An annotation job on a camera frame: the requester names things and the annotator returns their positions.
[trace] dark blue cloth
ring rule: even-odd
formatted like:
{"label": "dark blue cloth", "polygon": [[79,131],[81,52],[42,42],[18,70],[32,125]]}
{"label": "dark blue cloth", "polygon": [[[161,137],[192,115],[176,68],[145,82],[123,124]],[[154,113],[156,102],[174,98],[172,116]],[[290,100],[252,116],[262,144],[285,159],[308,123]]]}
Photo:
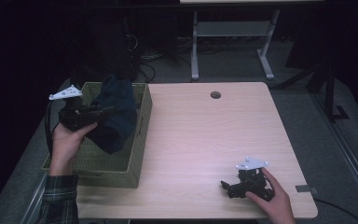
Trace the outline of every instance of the dark blue cloth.
{"label": "dark blue cloth", "polygon": [[114,106],[116,112],[98,124],[87,137],[108,154],[121,150],[125,140],[136,128],[137,113],[131,82],[128,79],[117,79],[116,76],[106,77],[101,93],[91,104]]}

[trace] plaid shirt sleeve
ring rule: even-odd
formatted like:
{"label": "plaid shirt sleeve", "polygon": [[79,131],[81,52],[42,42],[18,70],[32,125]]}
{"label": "plaid shirt sleeve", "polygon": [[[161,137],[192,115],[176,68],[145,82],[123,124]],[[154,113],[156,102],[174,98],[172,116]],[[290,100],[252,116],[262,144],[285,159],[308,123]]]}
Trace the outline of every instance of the plaid shirt sleeve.
{"label": "plaid shirt sleeve", "polygon": [[78,223],[77,180],[77,175],[48,176],[36,223]]}

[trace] hand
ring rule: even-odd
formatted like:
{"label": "hand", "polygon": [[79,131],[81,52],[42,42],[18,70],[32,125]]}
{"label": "hand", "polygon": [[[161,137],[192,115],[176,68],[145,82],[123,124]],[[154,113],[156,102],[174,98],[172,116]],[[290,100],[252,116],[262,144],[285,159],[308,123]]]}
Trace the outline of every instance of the hand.
{"label": "hand", "polygon": [[292,205],[290,204],[289,195],[284,191],[278,180],[265,168],[262,172],[275,191],[275,196],[271,201],[266,202],[250,191],[245,193],[246,197],[260,206],[273,224],[293,224],[295,218],[293,216]]}
{"label": "hand", "polygon": [[76,153],[84,136],[97,127],[97,123],[85,126],[75,132],[65,128],[61,123],[53,133],[53,155],[49,175],[71,175]]}

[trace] white bracket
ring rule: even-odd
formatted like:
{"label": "white bracket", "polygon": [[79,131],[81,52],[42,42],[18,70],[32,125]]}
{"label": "white bracket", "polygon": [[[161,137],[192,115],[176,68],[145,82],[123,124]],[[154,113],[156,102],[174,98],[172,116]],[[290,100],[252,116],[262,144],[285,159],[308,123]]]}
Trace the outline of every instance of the white bracket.
{"label": "white bracket", "polygon": [[235,166],[237,170],[254,170],[269,166],[267,161],[260,161],[254,158],[246,157],[245,161]]}
{"label": "white bracket", "polygon": [[54,95],[51,94],[48,98],[49,100],[59,100],[63,98],[70,98],[70,97],[76,97],[81,95],[82,95],[81,91],[78,90],[76,87],[74,87],[74,85],[71,85],[70,88],[63,91],[59,91]]}

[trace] basket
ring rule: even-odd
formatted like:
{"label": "basket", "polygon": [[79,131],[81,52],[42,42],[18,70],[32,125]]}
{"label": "basket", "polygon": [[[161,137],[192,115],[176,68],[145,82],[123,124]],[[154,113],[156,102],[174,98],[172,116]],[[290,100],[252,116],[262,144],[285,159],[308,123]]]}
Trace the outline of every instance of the basket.
{"label": "basket", "polygon": [[[89,105],[101,91],[101,82],[87,82],[82,89],[85,105]],[[74,174],[79,175],[78,185],[138,188],[145,152],[147,128],[152,110],[152,99],[147,84],[132,84],[138,119],[135,131],[122,150],[109,155],[88,138],[80,146],[74,165]],[[42,167],[48,170],[51,157]]]}

